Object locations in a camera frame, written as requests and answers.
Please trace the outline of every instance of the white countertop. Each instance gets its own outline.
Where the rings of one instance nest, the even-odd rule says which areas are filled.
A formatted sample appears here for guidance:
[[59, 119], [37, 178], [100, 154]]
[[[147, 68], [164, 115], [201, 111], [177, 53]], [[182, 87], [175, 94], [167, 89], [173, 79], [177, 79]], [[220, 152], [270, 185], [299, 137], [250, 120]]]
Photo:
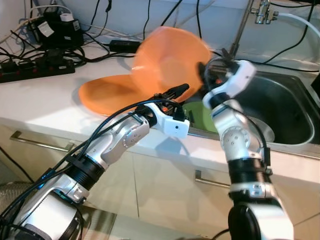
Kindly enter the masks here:
[[[87, 56], [97, 55], [93, 48]], [[79, 87], [105, 76], [129, 74], [132, 58], [111, 58], [88, 63], [73, 74], [28, 79], [0, 84], [0, 124], [84, 141], [104, 117], [84, 107], [78, 98]], [[290, 74], [304, 80], [309, 87], [315, 74], [259, 67], [261, 71]], [[173, 139], [155, 129], [131, 152], [192, 162], [196, 166], [228, 172], [225, 154], [215, 140], [189, 135]], [[274, 174], [320, 183], [320, 161], [296, 155], [271, 152]]]

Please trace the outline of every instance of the white label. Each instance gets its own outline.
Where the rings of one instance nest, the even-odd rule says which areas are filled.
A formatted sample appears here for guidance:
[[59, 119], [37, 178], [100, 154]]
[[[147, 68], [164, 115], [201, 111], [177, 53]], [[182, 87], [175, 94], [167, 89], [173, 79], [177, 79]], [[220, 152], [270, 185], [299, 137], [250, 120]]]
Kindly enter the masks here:
[[44, 21], [38, 26], [38, 29], [40, 32], [45, 35], [46, 37], [49, 37], [52, 35], [55, 31], [52, 30], [52, 28], [49, 26], [47, 21]]
[[77, 31], [80, 29], [80, 24], [79, 24], [79, 21], [74, 21], [73, 22], [73, 27], [74, 27], [74, 30]]

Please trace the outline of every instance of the orange plastic bowl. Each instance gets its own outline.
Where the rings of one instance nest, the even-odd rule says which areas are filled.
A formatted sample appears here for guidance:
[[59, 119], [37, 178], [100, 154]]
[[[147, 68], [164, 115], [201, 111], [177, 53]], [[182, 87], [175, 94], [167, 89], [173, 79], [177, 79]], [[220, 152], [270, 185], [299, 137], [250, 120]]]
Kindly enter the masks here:
[[190, 88], [176, 99], [183, 102], [202, 85], [197, 63], [206, 64], [210, 57], [207, 45], [193, 33], [161, 26], [137, 50], [131, 70], [132, 79], [145, 96], [187, 83]]

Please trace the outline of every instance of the sink drain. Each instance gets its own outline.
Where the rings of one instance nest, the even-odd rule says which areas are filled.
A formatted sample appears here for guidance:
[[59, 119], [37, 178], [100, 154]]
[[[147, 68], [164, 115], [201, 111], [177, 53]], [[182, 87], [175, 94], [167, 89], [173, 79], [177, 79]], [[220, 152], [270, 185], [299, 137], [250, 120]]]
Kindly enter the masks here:
[[[275, 141], [275, 133], [274, 131], [272, 130], [271, 127], [269, 127], [268, 124], [266, 124], [264, 121], [258, 119], [258, 118], [255, 118], [255, 117], [252, 117], [250, 116], [249, 117], [252, 121], [254, 121], [254, 123], [260, 128], [261, 132], [263, 133], [263, 136], [265, 138], [265, 140], [268, 142], [268, 143], [272, 143]], [[251, 131], [253, 131], [255, 134], [258, 134], [256, 128], [249, 122], [249, 127], [251, 129]]]

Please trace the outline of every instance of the sink basin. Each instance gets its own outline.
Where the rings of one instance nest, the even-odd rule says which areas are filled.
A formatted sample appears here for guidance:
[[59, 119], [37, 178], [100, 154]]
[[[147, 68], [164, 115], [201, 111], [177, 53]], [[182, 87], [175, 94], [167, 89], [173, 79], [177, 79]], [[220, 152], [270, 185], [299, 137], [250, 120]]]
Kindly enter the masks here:
[[[224, 76], [222, 69], [218, 74]], [[201, 90], [186, 102], [201, 101]], [[274, 143], [320, 144], [320, 113], [299, 78], [257, 72], [247, 89], [235, 97], [246, 115], [266, 123], [274, 132]], [[191, 134], [217, 139], [216, 133], [191, 129]]]

